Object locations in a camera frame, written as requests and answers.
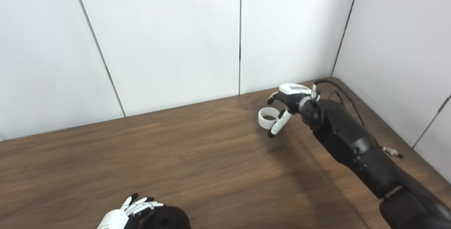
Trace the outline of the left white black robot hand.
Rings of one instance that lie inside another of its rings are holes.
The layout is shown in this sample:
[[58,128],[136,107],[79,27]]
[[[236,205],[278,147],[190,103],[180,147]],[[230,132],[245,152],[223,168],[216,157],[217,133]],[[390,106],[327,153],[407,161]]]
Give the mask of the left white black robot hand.
[[97,228],[138,229],[143,219],[154,213],[156,209],[164,206],[163,203],[155,201],[153,197],[142,199],[138,199],[138,197],[138,193],[133,193],[127,197],[120,208],[106,213]]

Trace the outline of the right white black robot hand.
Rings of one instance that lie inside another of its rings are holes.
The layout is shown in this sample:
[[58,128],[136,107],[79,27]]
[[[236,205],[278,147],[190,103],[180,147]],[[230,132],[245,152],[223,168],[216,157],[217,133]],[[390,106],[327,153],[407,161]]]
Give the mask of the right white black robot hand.
[[318,101],[319,99],[320,94],[316,85],[311,88],[298,83],[283,83],[280,85],[278,91],[270,95],[266,104],[272,105],[275,100],[278,100],[285,107],[275,117],[275,123],[270,127],[268,136],[270,138],[276,136],[293,115],[301,113],[307,101]]

